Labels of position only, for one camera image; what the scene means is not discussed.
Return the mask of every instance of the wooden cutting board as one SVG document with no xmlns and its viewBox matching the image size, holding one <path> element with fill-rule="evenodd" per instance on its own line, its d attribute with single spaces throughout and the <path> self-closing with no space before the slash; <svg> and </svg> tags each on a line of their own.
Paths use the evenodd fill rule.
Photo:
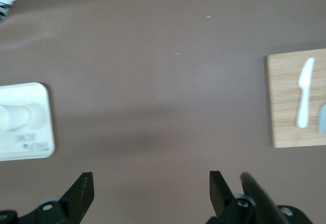
<svg viewBox="0 0 326 224">
<path fill-rule="evenodd" d="M 308 58 L 315 58 L 310 90 L 309 125 L 296 126 L 301 99 L 298 79 Z M 326 145 L 326 134 L 319 134 L 319 110 L 326 103 L 326 48 L 273 54 L 267 57 L 271 124 L 274 147 Z"/>
</svg>

